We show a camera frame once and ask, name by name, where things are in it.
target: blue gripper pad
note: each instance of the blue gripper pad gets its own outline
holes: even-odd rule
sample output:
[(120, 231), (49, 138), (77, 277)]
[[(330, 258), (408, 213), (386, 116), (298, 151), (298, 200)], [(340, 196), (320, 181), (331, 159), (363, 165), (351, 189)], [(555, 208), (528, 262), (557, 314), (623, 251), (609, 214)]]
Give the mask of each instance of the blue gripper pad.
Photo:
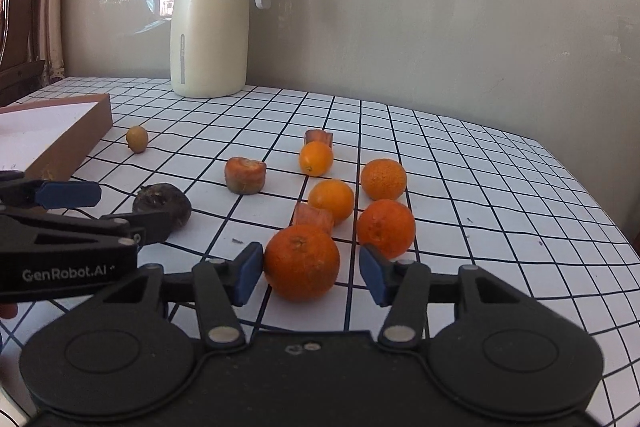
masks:
[(238, 281), (234, 288), (234, 306), (244, 306), (249, 301), (255, 285), (262, 274), (262, 245), (253, 241), (242, 251), (240, 255), (248, 255), (248, 258), (238, 269)]
[(95, 207), (102, 197), (96, 182), (44, 182), (36, 190), (35, 202), (45, 209)]
[(378, 306), (388, 306), (383, 267), (366, 247), (360, 247), (360, 274)]

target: table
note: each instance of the table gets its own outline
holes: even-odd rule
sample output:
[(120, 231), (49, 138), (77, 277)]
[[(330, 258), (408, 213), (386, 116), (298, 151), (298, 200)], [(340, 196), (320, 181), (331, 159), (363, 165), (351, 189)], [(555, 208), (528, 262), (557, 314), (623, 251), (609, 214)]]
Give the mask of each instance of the table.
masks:
[[(185, 99), (159, 79), (68, 78), (19, 102), (105, 92), (114, 126), (74, 175), (100, 182), (102, 200), (65, 214), (129, 212), (136, 189), (158, 182), (184, 190), (194, 208), (187, 226), (166, 244), (140, 251), (140, 264), (189, 271), (203, 257), (233, 259), (249, 241), (265, 245), (318, 182), (300, 174), (297, 153), (306, 130), (325, 128), (334, 133), (328, 176), (354, 189), (358, 211), (369, 203), (358, 190), (362, 166), (381, 157), (404, 165), (408, 190), (401, 201), (415, 214), (417, 237), (402, 257), (436, 273), (476, 263), (585, 328), (606, 359), (590, 412), (603, 425), (640, 422), (640, 259), (596, 201), (535, 140), (377, 102), (275, 88), (247, 86), (229, 97)], [(139, 155), (124, 139), (135, 125), (150, 135)], [(226, 189), (223, 168), (232, 156), (267, 162), (260, 194), (238, 197)], [(341, 256), (334, 288), (300, 305), (271, 293), (261, 279), (249, 303), (236, 310), (248, 335), (255, 328), (378, 334), (386, 310), (373, 303), (357, 268), (353, 215), (336, 227), (334, 239)], [(2, 384), (27, 411), (32, 406), (17, 373), (20, 346), (80, 301), (21, 304), (18, 317), (1, 325)], [(198, 336), (191, 307), (176, 305), (170, 318)], [(428, 318), (434, 335), (453, 321), (452, 305), (429, 305)]]

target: metal screw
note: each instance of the metal screw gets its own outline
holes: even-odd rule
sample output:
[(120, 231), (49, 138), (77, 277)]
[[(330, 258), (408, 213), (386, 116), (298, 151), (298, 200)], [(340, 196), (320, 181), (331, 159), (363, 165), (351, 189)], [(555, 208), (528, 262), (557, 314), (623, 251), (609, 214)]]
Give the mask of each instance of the metal screw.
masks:
[(322, 346), (317, 342), (308, 342), (303, 346), (307, 351), (319, 351)]
[(217, 326), (209, 330), (209, 339), (218, 344), (228, 344), (240, 338), (240, 331), (231, 326)]
[(415, 330), (409, 326), (389, 326), (385, 330), (384, 336), (388, 341), (405, 343), (414, 339)]
[(304, 348), (300, 344), (291, 344), (284, 348), (289, 355), (302, 355)]
[(400, 275), (404, 275), (406, 274), (407, 270), (409, 270), (409, 267), (414, 263), (415, 261), (412, 261), (411, 259), (398, 259), (394, 263), (394, 269), (396, 273), (399, 273)]

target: black robotic gripper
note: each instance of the black robotic gripper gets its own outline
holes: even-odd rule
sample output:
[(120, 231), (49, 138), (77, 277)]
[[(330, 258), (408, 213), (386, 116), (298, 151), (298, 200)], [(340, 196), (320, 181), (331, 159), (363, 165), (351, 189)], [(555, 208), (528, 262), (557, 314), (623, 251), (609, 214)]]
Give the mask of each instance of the black robotic gripper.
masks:
[[(40, 413), (30, 427), (595, 427), (585, 409), (602, 377), (580, 328), (484, 269), (432, 274), (360, 251), (373, 300), (368, 331), (258, 331), (232, 305), (262, 269), (258, 243), (234, 262), (165, 275), (145, 265), (31, 337), (20, 371)], [(200, 338), (166, 320), (195, 302)], [(456, 320), (430, 338), (428, 303)]]

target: wooden chair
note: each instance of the wooden chair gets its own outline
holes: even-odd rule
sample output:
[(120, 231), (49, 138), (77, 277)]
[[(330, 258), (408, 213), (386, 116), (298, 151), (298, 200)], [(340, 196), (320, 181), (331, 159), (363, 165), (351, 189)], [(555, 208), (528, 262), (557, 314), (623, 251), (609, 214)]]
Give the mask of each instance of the wooden chair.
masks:
[(43, 60), (34, 60), (35, 0), (2, 0), (0, 44), (0, 107), (40, 87)]

